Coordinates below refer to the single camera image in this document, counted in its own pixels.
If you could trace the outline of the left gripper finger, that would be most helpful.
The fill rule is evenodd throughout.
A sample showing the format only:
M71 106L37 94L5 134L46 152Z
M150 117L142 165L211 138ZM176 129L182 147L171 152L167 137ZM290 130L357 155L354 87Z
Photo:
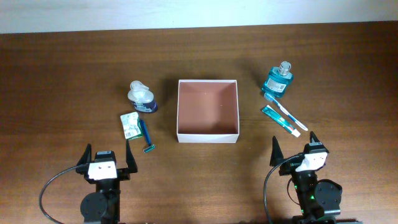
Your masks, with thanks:
M85 149L83 155L80 157L77 165L81 166L81 165L90 163L91 162L91 152L92 152L91 144L87 144L86 149Z
M135 158L131 152L131 147L129 144L129 140L126 140L126 163L129 173L137 173L137 164Z

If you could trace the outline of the clear cap deodorant bottle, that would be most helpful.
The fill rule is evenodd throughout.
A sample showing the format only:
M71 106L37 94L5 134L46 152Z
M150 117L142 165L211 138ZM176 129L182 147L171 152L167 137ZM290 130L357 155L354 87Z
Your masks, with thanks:
M158 109L153 92L138 80L131 82L127 97L134 109L139 112L155 113Z

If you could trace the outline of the blue mouthwash bottle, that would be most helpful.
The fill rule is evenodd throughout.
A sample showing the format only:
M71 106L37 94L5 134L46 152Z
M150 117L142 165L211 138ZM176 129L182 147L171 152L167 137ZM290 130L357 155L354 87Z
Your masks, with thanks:
M282 98L287 87L294 80L294 75L290 72L291 67L287 61L282 62L278 67L272 67L261 90L276 98Z

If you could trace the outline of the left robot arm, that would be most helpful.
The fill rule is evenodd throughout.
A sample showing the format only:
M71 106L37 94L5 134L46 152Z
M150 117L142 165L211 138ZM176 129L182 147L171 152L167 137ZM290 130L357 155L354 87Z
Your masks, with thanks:
M137 172L137 164L132 155L129 141L126 141L125 168L117 168L114 151L100 151L91 156L91 144L88 144L80 160L76 173L81 174L96 189L81 201L80 212L84 223L119 223L122 181L130 180Z

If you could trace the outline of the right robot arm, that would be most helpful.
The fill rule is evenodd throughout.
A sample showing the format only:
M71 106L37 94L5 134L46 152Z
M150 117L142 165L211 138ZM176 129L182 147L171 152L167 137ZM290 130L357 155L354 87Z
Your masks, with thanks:
M272 138L272 152L270 166L272 169L266 175L263 186L264 209L269 223L272 223L267 206L267 183L272 173L279 169L279 175L289 175L288 183L293 183L297 194L301 215L291 218L291 223L298 224L343 224L359 223L359 220L338 220L341 214L343 188L340 184L330 180L319 180L316 172L323 168L329 150L310 133L310 142L304 146L302 152L285 158L276 137Z

